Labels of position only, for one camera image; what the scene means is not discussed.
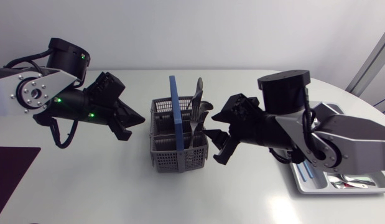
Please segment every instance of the black cable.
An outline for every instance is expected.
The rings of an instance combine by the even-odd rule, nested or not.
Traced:
[[[278,160],[278,162],[283,163],[283,164],[289,164],[290,163],[289,159],[286,159],[286,158],[278,155],[278,153],[276,153],[273,148],[269,148],[269,152],[274,156],[274,158],[276,160]]]
[[[33,67],[35,67],[35,69],[36,69],[40,74],[43,75],[42,70],[40,69],[40,67],[39,67],[34,61],[27,61],[27,63],[33,65]]]
[[[303,122],[303,135],[304,135],[304,141],[305,141],[305,144],[307,145],[308,149],[310,149],[315,157],[317,156],[318,154],[318,150],[317,148],[315,148],[314,146],[314,143],[313,143],[313,137],[312,137],[312,133],[313,133],[313,130],[312,130],[312,123],[315,119],[315,116],[316,116],[316,113],[313,109],[310,108],[310,102],[308,100],[308,94],[307,92],[308,91],[307,89],[305,89],[304,91],[304,108],[305,108],[305,111],[303,112],[303,117],[302,117],[302,122]]]
[[[35,54],[35,55],[31,55],[31,56],[26,56],[26,57],[14,59],[14,60],[10,61],[7,65],[5,65],[4,68],[12,68],[15,65],[17,65],[19,63],[22,63],[22,62],[29,62],[29,61],[32,61],[32,60],[36,60],[38,58],[46,57],[49,54],[51,54],[53,51],[54,51],[54,49],[48,49],[45,52],[42,52],[42,53],[39,53],[39,54]]]
[[[74,86],[72,86],[72,87],[74,87],[74,88],[79,88],[79,87],[81,87],[83,84],[84,84],[84,80],[83,81],[81,81],[79,84],[77,84],[77,85],[74,85]]]
[[[78,127],[78,121],[74,120],[73,124],[72,124],[72,128],[70,130],[70,133],[68,134],[67,140],[65,140],[64,143],[61,143],[60,130],[58,128],[57,120],[54,118],[51,118],[50,129],[51,129],[51,134],[53,136],[55,145],[58,146],[60,149],[65,149],[66,147],[68,147],[70,145],[70,143],[72,142],[72,139],[75,135],[77,127]]]

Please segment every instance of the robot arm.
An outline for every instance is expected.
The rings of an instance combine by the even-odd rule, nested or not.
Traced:
[[[336,105],[308,102],[305,85],[309,72],[281,72],[258,80],[266,111],[257,98],[231,96],[212,118],[230,124],[229,134],[206,130],[220,153],[214,158],[226,164],[241,143],[270,148],[283,163],[307,159],[325,172],[364,174],[385,170],[385,127],[373,121],[342,114]],[[273,148],[282,149],[287,157]]]
[[[32,61],[48,55],[47,67]],[[12,68],[21,62],[34,67]],[[119,99],[125,86],[108,72],[101,73],[88,88],[77,89],[89,62],[88,52],[58,38],[50,41],[46,52],[11,61],[0,69],[0,116],[34,114],[38,124],[50,127],[60,148],[70,144],[79,121],[108,125],[119,140],[127,141],[131,132],[126,128],[145,119]],[[65,143],[60,142],[53,117],[74,120]]]

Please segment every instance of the cutlery tray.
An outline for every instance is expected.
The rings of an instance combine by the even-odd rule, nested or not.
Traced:
[[[191,110],[187,110],[192,96],[180,96],[184,146],[189,147]],[[184,172],[202,168],[208,156],[207,137],[201,131],[195,132],[193,147],[176,150],[174,117],[171,98],[152,100],[151,105],[151,160],[158,172]]]
[[[357,176],[365,176],[372,179],[376,186],[368,186],[367,189],[359,188],[348,188],[348,189],[337,189],[328,181],[328,174],[326,172],[314,169],[311,164],[307,163],[313,178],[309,177],[306,168],[303,163],[300,164],[300,171],[297,164],[290,164],[292,168],[293,176],[297,184],[297,188],[302,194],[380,194],[385,193],[385,172],[375,172],[372,174],[365,175],[349,175],[354,178]]]

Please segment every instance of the metal pole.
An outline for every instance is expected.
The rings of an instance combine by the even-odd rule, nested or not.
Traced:
[[[380,72],[385,64],[385,33],[380,38],[378,44],[372,50],[368,59],[355,75],[354,79],[346,88],[346,91],[360,96],[368,87],[375,76]]]

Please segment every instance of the blue handle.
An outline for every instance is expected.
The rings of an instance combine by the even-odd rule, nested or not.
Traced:
[[[179,103],[179,95],[177,94],[177,84],[175,82],[174,75],[169,77],[170,79],[170,94],[172,96],[173,105],[173,117],[174,117],[174,132],[175,132],[175,145],[178,151],[184,150],[184,140],[182,134],[182,118]]]
[[[311,169],[310,169],[310,167],[308,166],[306,160],[303,162],[303,164],[304,164],[305,169],[307,170],[308,176],[310,176],[311,179],[314,178],[314,175],[312,174]]]
[[[305,178],[305,175],[303,174],[302,169],[300,168],[300,164],[296,164],[296,166],[297,170],[299,170],[300,176],[302,176],[303,181],[306,182],[307,179]]]

